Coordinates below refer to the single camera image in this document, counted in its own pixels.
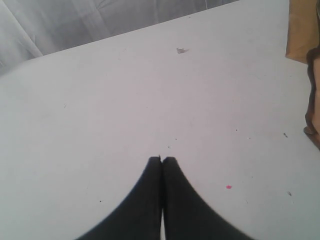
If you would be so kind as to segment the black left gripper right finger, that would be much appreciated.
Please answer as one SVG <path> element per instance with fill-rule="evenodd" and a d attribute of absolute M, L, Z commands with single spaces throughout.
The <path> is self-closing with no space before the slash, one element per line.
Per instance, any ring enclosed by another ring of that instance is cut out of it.
<path fill-rule="evenodd" d="M 194 190 L 174 157 L 162 162 L 164 230 L 167 240 L 249 240 Z"/>

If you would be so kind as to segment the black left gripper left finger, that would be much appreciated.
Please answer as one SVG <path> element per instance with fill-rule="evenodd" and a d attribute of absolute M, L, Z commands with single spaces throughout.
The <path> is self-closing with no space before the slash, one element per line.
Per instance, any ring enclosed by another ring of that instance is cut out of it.
<path fill-rule="evenodd" d="M 161 158 L 148 159 L 140 178 L 105 219 L 79 240 L 159 240 L 163 210 Z"/>

